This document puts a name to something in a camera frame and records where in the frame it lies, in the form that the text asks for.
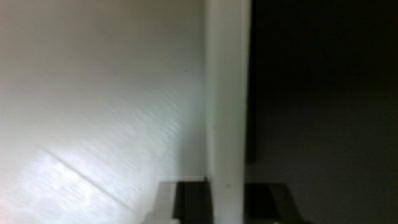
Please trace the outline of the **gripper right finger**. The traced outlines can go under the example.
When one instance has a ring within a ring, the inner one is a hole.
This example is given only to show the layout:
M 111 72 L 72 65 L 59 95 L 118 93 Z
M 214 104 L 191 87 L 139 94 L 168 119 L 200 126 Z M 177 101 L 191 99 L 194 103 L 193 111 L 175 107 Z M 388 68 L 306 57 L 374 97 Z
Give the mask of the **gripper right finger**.
M 285 184 L 248 183 L 244 205 L 246 224 L 310 224 Z

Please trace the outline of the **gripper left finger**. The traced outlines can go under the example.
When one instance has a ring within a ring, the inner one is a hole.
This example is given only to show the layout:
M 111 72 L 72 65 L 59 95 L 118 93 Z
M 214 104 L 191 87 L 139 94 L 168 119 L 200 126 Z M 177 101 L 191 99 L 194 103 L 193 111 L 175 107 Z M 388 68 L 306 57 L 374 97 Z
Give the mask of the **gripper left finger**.
M 214 201 L 209 180 L 177 184 L 173 218 L 180 224 L 214 224 Z

